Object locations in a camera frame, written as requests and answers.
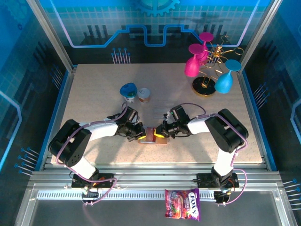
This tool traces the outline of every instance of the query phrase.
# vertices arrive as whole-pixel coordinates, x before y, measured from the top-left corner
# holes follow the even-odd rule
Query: candy bag
[[[186,191],[165,190],[167,218],[201,220],[198,188]]]

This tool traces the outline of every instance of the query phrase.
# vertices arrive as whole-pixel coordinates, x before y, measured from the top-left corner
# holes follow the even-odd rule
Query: white tabletop
[[[185,64],[78,65],[62,124],[68,119],[92,122],[120,113],[124,99],[119,90],[124,84],[133,82],[138,88],[146,87],[151,91],[149,103],[136,99],[129,105],[138,111],[143,125],[157,127],[164,113],[185,102],[202,105],[207,113],[227,108],[249,132],[249,147],[239,154],[237,162],[262,162],[237,74],[232,73],[234,84],[228,94],[215,92],[210,97],[200,97],[192,91],[192,80],[184,75],[184,67]],[[213,69],[206,72],[216,77]],[[194,106],[183,107],[191,118],[202,113]],[[218,146],[211,134],[202,133],[170,139],[167,145],[140,145],[120,136],[103,137],[90,142],[84,156],[92,163],[211,163],[215,162],[217,153]]]

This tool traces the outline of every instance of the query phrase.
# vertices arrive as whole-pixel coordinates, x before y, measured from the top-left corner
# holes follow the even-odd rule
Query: pink wine glass
[[[184,73],[188,77],[196,77],[201,66],[200,61],[197,59],[197,55],[203,53],[204,47],[200,44],[192,44],[189,46],[188,50],[190,53],[194,54],[194,56],[187,61]]]
[[[214,36],[213,34],[209,33],[209,32],[203,32],[199,35],[199,38],[204,42],[203,43],[203,48],[204,48],[204,51],[202,54],[198,54],[197,55],[197,59],[201,62],[201,65],[204,65],[206,60],[207,60],[207,56],[209,54],[209,52],[207,51],[208,48],[206,46],[206,42],[207,41],[212,41]]]

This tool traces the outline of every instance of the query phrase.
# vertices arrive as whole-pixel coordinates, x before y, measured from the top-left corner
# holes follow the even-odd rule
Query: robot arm
[[[146,136],[142,122],[138,122],[138,112],[136,110],[127,107],[121,118],[112,121],[119,116],[120,114],[109,116],[103,123],[91,124],[81,129],[64,148],[59,160],[86,179],[99,179],[98,169],[92,166],[83,156],[88,142],[115,135],[127,137],[128,141],[142,139]],[[50,142],[49,151],[57,156],[69,136],[84,124],[86,123],[68,120]]]
[[[211,174],[212,185],[215,187],[219,187],[231,177],[233,156],[236,149],[244,144],[242,138],[233,129],[227,128],[229,125],[219,116],[224,118],[244,138],[248,137],[247,129],[228,109],[223,109],[214,116],[197,116],[191,120],[181,105],[172,108],[164,115],[165,120],[155,130],[155,136],[164,138],[175,138],[180,132],[186,136],[210,132],[219,147],[218,157]]]

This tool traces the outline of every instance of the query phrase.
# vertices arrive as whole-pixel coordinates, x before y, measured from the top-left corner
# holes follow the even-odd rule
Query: cup lid
[[[127,83],[121,87],[120,94],[124,97],[135,97],[137,94],[137,87],[133,83]]]
[[[138,97],[148,98],[151,95],[151,92],[148,88],[141,88],[138,90]]]

